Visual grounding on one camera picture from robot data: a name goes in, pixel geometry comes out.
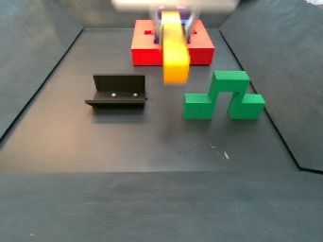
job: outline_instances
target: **gray floor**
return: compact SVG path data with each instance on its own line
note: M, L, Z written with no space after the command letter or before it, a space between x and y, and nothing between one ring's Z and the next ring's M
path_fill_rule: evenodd
M217 29L213 66L187 86L163 84L162 67L134 67L131 29L87 29L0 145L0 172L294 171L266 113L233 121L222 95L213 121L183 119L185 93L209 91L215 70L241 67ZM147 75L145 110L94 111L93 74Z
M162 67L131 66L131 30L85 31L2 143L2 241L322 242L323 179L297 170L266 114L231 121L223 95L213 121L183 120L183 94L239 69L210 33L213 67L165 87ZM146 109L94 112L91 75L125 72L147 75Z
M0 175L2 241L322 242L310 173Z

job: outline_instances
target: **red base block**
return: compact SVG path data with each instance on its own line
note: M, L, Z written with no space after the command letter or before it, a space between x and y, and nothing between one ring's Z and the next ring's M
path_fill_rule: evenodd
M217 48L201 20L197 20L191 42L187 44L191 65L213 63ZM163 50L154 43L154 20L138 20L131 45L134 65L163 65Z

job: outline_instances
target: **orange block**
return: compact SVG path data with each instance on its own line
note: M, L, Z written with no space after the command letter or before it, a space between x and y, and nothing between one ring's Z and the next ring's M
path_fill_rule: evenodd
M190 52L178 11L163 11L165 83L186 84L190 73Z

